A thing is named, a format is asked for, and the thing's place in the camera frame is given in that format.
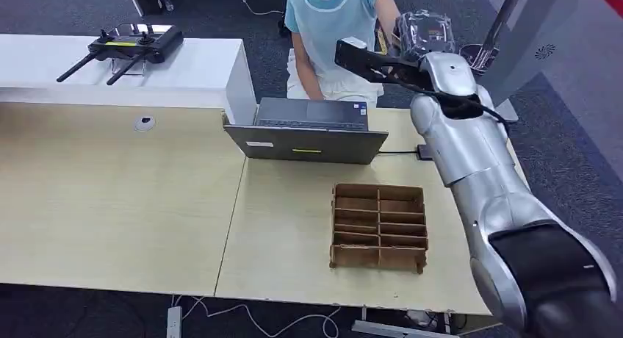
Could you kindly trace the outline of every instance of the laptop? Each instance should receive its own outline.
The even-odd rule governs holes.
[[[370,164],[387,132],[225,125],[249,158]]]
[[[356,101],[263,98],[255,125],[368,131],[367,105]]]
[[[255,126],[225,125],[249,158],[370,164],[387,132],[368,131],[365,103],[263,98]]]

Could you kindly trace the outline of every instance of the cardboard divider box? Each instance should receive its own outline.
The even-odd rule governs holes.
[[[428,233],[421,187],[337,184],[333,196],[330,267],[423,273]]]

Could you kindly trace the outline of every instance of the clear packaging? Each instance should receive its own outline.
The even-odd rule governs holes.
[[[396,27],[404,60],[416,62],[432,51],[455,52],[452,24],[446,15],[427,10],[406,12],[396,19]]]

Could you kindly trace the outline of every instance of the person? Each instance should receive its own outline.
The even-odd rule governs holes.
[[[287,97],[365,101],[375,107],[382,86],[337,66],[336,43],[354,37],[374,50],[377,18],[390,37],[398,16],[394,0],[287,0],[285,24],[293,46]]]

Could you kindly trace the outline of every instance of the silver robotic arm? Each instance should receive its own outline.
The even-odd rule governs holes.
[[[433,52],[414,64],[340,41],[336,63],[372,82],[437,93],[416,93],[411,119],[452,190],[472,274],[494,316],[526,337],[620,337],[608,260],[532,195],[496,118],[444,101],[459,97],[494,109],[463,57]]]

